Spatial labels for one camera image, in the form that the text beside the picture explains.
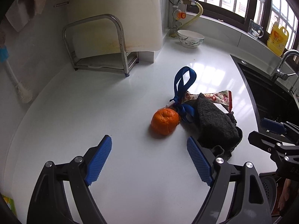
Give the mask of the person's right hand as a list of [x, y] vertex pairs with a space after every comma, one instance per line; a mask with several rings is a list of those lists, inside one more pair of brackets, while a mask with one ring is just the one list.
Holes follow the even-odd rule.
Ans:
[[283, 186], [281, 196], [279, 198], [279, 202], [278, 202], [278, 208], [279, 208], [280, 211], [284, 208], [284, 206], [285, 206], [285, 204], [286, 204], [286, 202], [289, 198], [290, 184], [291, 184], [291, 180], [286, 179], [285, 182], [284, 182], [284, 186]]

